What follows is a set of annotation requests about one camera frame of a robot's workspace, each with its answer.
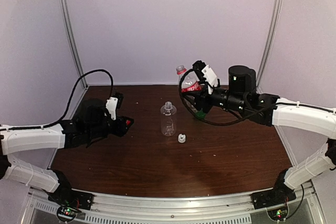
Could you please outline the green plastic bottle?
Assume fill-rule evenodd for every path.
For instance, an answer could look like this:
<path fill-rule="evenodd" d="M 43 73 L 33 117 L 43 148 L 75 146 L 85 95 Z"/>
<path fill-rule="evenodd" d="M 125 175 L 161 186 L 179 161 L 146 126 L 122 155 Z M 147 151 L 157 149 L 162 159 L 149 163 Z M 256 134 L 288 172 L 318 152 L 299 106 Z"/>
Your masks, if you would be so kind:
<path fill-rule="evenodd" d="M 203 110 L 195 110 L 195 115 L 197 119 L 205 119 L 206 113 Z"/>

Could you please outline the clear bottle red label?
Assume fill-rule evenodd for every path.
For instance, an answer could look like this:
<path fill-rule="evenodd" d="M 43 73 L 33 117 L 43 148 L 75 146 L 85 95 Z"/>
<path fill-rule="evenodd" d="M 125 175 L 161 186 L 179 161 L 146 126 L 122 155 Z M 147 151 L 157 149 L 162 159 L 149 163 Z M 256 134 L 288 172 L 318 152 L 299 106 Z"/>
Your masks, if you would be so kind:
<path fill-rule="evenodd" d="M 179 77 L 179 81 L 183 77 L 183 75 L 187 72 L 187 69 L 183 66 L 180 65 L 176 67 L 176 73 Z M 190 72 L 185 78 L 184 81 L 182 82 L 181 85 L 181 92 L 190 92 L 190 91 L 199 91 L 202 89 L 202 87 L 198 84 L 198 78 L 197 75 L 194 72 Z M 185 100 L 187 106 L 195 113 L 195 108 L 193 105 L 188 101 Z"/>

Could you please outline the large clear plastic bottle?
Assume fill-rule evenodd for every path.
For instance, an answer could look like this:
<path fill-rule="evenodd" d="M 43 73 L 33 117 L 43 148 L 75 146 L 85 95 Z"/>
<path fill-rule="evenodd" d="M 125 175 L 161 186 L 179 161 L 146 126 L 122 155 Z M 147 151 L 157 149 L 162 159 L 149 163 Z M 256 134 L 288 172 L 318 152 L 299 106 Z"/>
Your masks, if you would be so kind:
<path fill-rule="evenodd" d="M 177 129 L 177 109 L 172 102 L 167 101 L 160 109 L 161 132 L 164 136 L 173 136 Z"/>

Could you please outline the white nozzle bottle cap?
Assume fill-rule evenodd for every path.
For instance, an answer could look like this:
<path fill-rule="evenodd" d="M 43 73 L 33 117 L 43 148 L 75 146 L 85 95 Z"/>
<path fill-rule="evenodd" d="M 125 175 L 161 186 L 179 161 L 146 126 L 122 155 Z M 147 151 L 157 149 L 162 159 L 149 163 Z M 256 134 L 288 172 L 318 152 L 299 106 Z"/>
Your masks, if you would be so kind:
<path fill-rule="evenodd" d="M 186 142 L 186 135 L 185 134 L 179 134 L 177 138 L 179 143 L 185 143 Z"/>

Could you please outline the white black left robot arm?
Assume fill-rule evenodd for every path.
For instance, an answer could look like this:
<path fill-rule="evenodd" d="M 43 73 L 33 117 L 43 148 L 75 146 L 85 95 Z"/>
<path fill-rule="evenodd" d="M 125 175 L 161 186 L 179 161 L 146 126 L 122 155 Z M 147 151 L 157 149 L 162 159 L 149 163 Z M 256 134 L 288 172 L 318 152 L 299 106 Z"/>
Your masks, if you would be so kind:
<path fill-rule="evenodd" d="M 109 135 L 124 136 L 134 120 L 117 115 L 121 101 L 110 97 L 83 101 L 70 120 L 60 120 L 52 126 L 9 126 L 1 128 L 1 179 L 14 180 L 27 186 L 55 194 L 64 205 L 71 205 L 76 197 L 61 172 L 43 169 L 20 161 L 14 154 L 46 148 L 68 149 L 81 145 L 89 147 Z"/>

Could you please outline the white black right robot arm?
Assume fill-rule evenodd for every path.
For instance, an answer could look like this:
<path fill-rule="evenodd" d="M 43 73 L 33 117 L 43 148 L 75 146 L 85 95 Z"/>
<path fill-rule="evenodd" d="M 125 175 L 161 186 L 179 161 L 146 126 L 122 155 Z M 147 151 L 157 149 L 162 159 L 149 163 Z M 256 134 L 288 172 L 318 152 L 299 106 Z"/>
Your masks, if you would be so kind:
<path fill-rule="evenodd" d="M 335 109 L 294 102 L 273 94 L 259 94 L 256 72 L 246 66 L 229 67 L 228 89 L 220 87 L 215 72 L 204 62 L 195 62 L 193 70 L 204 85 L 195 95 L 197 109 L 207 113 L 217 106 L 238 112 L 242 120 L 266 126 L 287 126 L 327 137 L 326 143 L 314 154 L 279 174 L 274 188 L 269 192 L 272 203 L 281 203 L 289 192 L 301 184 L 335 169 Z"/>

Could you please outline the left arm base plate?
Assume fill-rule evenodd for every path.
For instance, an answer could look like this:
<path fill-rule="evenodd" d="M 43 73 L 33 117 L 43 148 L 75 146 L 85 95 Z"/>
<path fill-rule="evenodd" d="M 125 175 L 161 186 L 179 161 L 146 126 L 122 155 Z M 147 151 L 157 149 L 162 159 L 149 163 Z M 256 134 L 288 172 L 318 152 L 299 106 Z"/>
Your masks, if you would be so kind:
<path fill-rule="evenodd" d="M 90 210 L 93 202 L 93 194 L 69 188 L 57 189 L 53 193 L 47 192 L 47 195 L 48 200 L 75 210 Z"/>

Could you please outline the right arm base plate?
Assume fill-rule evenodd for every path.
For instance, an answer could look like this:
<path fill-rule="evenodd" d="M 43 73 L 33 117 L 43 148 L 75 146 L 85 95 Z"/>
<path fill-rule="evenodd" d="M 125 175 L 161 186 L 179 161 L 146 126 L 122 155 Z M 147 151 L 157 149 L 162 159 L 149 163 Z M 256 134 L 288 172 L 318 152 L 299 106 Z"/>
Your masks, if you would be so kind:
<path fill-rule="evenodd" d="M 293 191 L 289 193 L 283 190 L 269 189 L 252 193 L 251 199 L 255 209 L 268 208 L 276 205 L 285 204 L 296 199 Z"/>

